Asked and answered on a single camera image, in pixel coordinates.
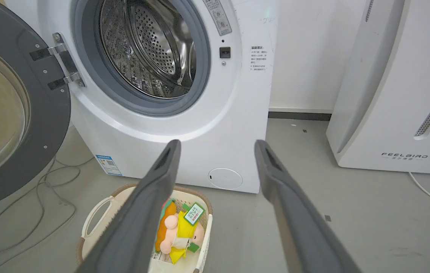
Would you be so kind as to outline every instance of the blue and white sticker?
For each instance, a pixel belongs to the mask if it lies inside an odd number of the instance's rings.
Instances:
[[[106,173],[122,176],[121,172],[119,171],[119,168],[116,166],[116,163],[114,163],[112,157],[98,154],[96,154],[95,156],[99,160],[100,165],[102,166],[102,168],[104,168],[104,171]]]

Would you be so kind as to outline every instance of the gray label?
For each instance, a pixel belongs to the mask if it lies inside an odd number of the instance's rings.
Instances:
[[[225,14],[225,10],[223,10],[220,1],[203,0],[203,2],[210,11],[211,17],[213,18],[213,22],[215,22],[216,28],[218,29],[218,34],[220,34],[220,36],[223,36],[225,34],[231,33],[232,28],[230,27],[230,23],[228,22],[228,18]]]

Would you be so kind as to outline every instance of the white front-load washing machine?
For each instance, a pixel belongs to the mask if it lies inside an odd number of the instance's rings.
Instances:
[[[265,138],[278,0],[6,6],[0,199],[57,152],[70,105],[72,123],[108,174],[141,178],[179,139],[177,183],[259,191],[253,144]]]

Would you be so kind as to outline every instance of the white wall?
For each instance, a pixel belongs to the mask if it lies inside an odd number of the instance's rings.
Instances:
[[[270,111],[331,113],[366,0],[281,0]]]

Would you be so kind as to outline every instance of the white appliance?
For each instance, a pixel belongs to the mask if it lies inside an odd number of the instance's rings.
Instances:
[[[367,0],[326,135],[339,166],[430,173],[430,1]]]
[[[179,139],[178,183],[259,191],[253,144],[265,138],[278,0],[6,5],[66,45],[80,76],[72,122],[106,173],[141,178]]]

